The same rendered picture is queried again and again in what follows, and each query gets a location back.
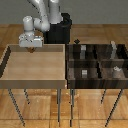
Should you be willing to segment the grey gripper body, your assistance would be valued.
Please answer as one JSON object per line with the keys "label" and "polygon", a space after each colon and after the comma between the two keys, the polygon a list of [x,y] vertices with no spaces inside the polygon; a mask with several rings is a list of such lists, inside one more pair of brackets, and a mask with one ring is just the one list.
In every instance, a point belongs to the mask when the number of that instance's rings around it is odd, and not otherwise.
{"label": "grey gripper body", "polygon": [[43,38],[35,36],[33,39],[28,38],[25,34],[19,36],[20,47],[41,47],[43,45]]}

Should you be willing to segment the brown loaf of bread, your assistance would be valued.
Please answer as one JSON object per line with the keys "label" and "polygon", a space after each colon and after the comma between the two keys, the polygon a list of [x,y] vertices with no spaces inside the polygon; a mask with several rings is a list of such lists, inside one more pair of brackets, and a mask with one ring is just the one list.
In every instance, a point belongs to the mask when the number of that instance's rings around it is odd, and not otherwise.
{"label": "brown loaf of bread", "polygon": [[30,52],[30,53],[34,53],[35,50],[36,50],[36,48],[34,48],[34,47],[30,47],[30,48],[28,48],[28,52]]}

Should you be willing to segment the dark wooden compartment bin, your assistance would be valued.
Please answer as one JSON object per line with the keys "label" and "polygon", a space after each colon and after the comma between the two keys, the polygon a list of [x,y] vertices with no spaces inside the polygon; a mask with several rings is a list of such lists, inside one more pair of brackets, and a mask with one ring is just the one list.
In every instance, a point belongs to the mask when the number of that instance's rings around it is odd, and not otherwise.
{"label": "dark wooden compartment bin", "polygon": [[[85,59],[80,59],[81,45],[86,45]],[[66,46],[66,79],[69,89],[128,89],[128,50],[116,45],[111,59],[111,44],[68,44]],[[113,68],[121,68],[119,78],[113,77]],[[87,70],[87,77],[82,77]]]}

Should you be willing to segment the light wooden bin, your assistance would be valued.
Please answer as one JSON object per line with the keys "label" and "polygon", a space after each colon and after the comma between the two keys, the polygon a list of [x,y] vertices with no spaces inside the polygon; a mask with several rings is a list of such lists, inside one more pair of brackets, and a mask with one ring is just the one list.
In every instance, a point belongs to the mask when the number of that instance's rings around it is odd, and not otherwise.
{"label": "light wooden bin", "polygon": [[0,89],[64,89],[65,46],[45,44],[30,53],[7,45],[0,58]]}

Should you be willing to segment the grey tall box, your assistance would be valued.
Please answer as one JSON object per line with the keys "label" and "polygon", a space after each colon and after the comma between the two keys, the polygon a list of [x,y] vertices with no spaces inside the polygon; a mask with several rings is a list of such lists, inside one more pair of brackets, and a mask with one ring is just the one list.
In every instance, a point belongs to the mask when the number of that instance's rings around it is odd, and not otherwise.
{"label": "grey tall box", "polygon": [[86,45],[81,45],[80,59],[85,59]]}

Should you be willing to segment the grey metal table leg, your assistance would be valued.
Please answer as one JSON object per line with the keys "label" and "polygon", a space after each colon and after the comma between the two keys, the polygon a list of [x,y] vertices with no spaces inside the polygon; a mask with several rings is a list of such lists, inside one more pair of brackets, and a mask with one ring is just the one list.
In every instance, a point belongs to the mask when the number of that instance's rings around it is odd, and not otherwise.
{"label": "grey metal table leg", "polygon": [[11,97],[11,100],[12,100],[13,105],[14,105],[14,107],[15,107],[15,109],[16,109],[16,112],[17,112],[17,114],[18,114],[18,116],[19,116],[19,119],[20,119],[20,121],[22,122],[22,125],[25,127],[24,119],[23,119],[23,117],[22,117],[22,115],[21,115],[21,112],[20,112],[20,110],[19,110],[19,107],[18,107],[18,105],[17,105],[17,102],[16,102],[16,100],[15,100],[15,97],[14,97],[14,95],[13,95],[12,90],[11,90],[11,89],[8,89],[8,93],[9,93],[9,95],[10,95],[10,97]]}
{"label": "grey metal table leg", "polygon": [[70,106],[71,106],[70,127],[72,127],[72,120],[73,120],[74,95],[75,95],[75,89],[70,89]]}
{"label": "grey metal table leg", "polygon": [[106,92],[107,92],[108,89],[105,89],[103,94],[102,94],[102,98],[101,98],[101,104],[103,103],[104,101],[104,98],[105,98],[105,95],[106,95]]}
{"label": "grey metal table leg", "polygon": [[115,111],[115,109],[116,109],[116,107],[118,105],[118,102],[119,102],[122,94],[123,94],[123,89],[120,90],[120,92],[119,92],[119,94],[117,96],[117,99],[116,99],[115,103],[113,104],[113,107],[112,107],[112,109],[111,109],[111,111],[109,113],[109,116],[108,116],[107,120],[106,120],[105,127],[108,126],[108,124],[109,124],[109,122],[111,120],[111,117],[112,117],[112,115],[113,115],[113,113],[114,113],[114,111]]}
{"label": "grey metal table leg", "polygon": [[30,104],[30,100],[29,100],[29,98],[28,98],[27,89],[24,89],[24,94],[25,94],[25,97],[26,97],[27,103],[28,103],[28,104]]}
{"label": "grey metal table leg", "polygon": [[58,122],[60,123],[61,89],[57,89]]}

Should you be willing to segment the small grey cube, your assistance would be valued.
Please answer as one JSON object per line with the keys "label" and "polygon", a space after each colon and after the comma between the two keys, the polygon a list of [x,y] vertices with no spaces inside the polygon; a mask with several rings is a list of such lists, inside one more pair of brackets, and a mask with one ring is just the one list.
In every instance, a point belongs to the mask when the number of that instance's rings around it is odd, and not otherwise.
{"label": "small grey cube", "polygon": [[87,77],[87,70],[82,70],[82,77]]}

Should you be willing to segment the grey slanted carton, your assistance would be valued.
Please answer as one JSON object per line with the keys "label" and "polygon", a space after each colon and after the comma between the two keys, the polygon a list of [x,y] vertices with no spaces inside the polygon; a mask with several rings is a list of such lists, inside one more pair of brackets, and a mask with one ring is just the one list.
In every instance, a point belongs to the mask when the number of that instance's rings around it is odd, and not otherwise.
{"label": "grey slanted carton", "polygon": [[114,41],[111,41],[111,45],[112,45],[111,59],[114,59],[115,55],[116,55],[117,47],[116,47],[116,43]]}

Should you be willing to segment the small white can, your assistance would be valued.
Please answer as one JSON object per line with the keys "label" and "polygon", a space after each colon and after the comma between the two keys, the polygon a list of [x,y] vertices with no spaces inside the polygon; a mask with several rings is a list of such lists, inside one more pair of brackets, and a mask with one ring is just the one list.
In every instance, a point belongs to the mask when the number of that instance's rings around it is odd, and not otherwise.
{"label": "small white can", "polygon": [[121,68],[115,66],[113,68],[113,77],[114,78],[119,78],[120,77],[120,74],[121,74]]}

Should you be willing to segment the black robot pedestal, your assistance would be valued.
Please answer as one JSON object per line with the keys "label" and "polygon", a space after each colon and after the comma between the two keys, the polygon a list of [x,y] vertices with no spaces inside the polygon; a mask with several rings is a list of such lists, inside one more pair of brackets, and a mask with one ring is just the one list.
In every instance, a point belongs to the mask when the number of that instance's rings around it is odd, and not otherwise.
{"label": "black robot pedestal", "polygon": [[43,34],[45,44],[68,44],[70,42],[72,20],[68,13],[62,13],[62,18],[60,23],[51,24],[50,30]]}

